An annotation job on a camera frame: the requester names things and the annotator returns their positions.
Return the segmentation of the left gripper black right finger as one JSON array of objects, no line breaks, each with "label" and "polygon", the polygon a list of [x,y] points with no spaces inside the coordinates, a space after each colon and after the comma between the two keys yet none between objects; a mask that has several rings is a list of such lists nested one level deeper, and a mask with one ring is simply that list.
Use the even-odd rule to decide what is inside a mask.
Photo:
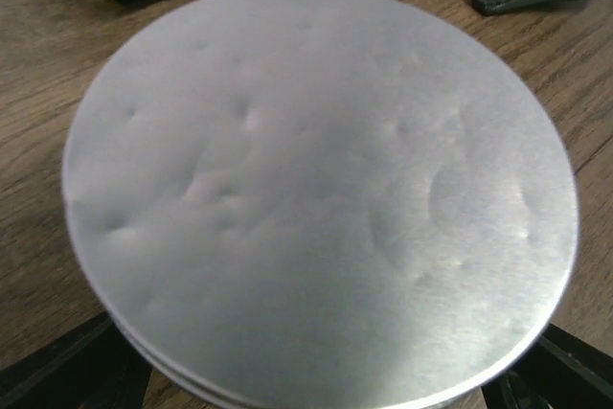
[{"label": "left gripper black right finger", "polygon": [[551,324],[481,391],[490,409],[609,409],[612,357]]}]

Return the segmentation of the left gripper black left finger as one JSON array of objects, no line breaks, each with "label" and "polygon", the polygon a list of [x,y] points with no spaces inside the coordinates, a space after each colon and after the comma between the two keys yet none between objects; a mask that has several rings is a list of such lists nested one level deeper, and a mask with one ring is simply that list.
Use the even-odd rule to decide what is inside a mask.
[{"label": "left gripper black left finger", "polygon": [[140,408],[151,366],[106,313],[1,371],[1,406]]}]

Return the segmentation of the white round cup lid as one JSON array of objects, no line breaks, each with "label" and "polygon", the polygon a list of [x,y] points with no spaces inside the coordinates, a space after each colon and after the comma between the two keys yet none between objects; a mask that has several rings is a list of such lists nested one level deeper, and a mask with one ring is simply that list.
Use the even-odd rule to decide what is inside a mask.
[{"label": "white round cup lid", "polygon": [[129,342],[228,408],[422,408],[541,333],[578,247],[547,113],[395,0],[198,0],[84,95],[61,188]]}]

